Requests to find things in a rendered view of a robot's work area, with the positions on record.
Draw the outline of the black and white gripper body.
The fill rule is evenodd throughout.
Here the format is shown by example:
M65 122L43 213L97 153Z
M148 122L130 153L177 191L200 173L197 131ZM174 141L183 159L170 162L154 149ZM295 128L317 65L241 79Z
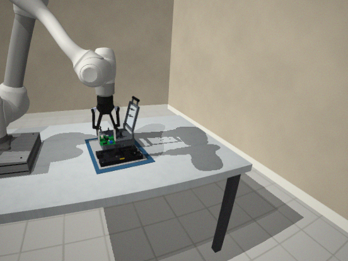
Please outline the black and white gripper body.
M109 105L102 105L102 104L109 104ZM104 108L103 115L108 113L107 108L110 108L110 111L114 109L114 104L113 104L113 95L112 96L107 96L107 97L101 97L97 96L97 106L96 109L101 113L102 108Z

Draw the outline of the green circuit board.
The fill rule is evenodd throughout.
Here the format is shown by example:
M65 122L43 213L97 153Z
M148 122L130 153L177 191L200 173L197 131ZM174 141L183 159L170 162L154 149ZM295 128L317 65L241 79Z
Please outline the green circuit board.
M100 145L104 146L104 145L111 145L111 144L116 144L115 140L113 138L113 135L101 135L100 136Z

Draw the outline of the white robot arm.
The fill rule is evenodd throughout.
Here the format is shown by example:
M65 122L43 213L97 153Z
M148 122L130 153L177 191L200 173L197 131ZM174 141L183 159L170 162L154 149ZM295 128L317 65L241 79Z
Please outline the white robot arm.
M67 34L59 20L48 9L49 0L9 0L15 13L4 82L0 84L0 151L11 149L9 123L22 117L30 100L23 85L35 20L39 20L73 63L73 70L86 86L95 87L96 95L115 93L116 59L112 49L84 50ZM110 64L109 64L109 63ZM8 135L8 136L7 136Z

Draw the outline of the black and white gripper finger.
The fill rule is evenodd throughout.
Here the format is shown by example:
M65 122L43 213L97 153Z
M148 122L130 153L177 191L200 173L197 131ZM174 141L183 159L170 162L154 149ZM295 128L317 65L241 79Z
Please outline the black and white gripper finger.
M115 109L115 111L116 111L117 124L115 124L115 122L114 122L114 119L113 119L113 117L112 117L112 113L111 113L111 111L110 111L110 108L107 108L108 113L109 113L109 116L110 116L111 121L112 121L112 124L113 124L113 126L114 126L114 128L113 128L113 137L114 137L114 135L115 135L114 140L116 141L116 134L117 134L116 128L117 128L117 127L120 127L120 119L119 119L119 110L120 110L120 108L114 106L114 109Z
M96 134L98 136L98 142L100 142L100 131L99 131L99 127L100 127L100 122L102 120L102 116L103 116L103 112L104 112L104 108L101 109L101 113L99 114L99 118L98 118L98 122L97 125L95 125L95 112L96 112L96 107L95 108L91 108L91 112L92 112L92 124L93 124L93 129L96 129Z

